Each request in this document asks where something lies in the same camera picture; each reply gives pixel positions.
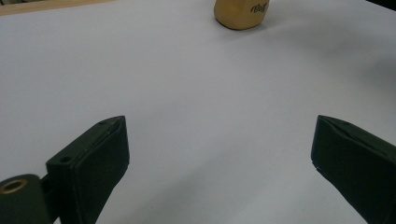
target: white table surface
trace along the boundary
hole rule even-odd
[[[215,0],[118,0],[0,17],[0,179],[125,115],[131,164],[97,223],[365,223],[317,171],[317,115],[396,145],[396,12],[272,0],[219,25]]]

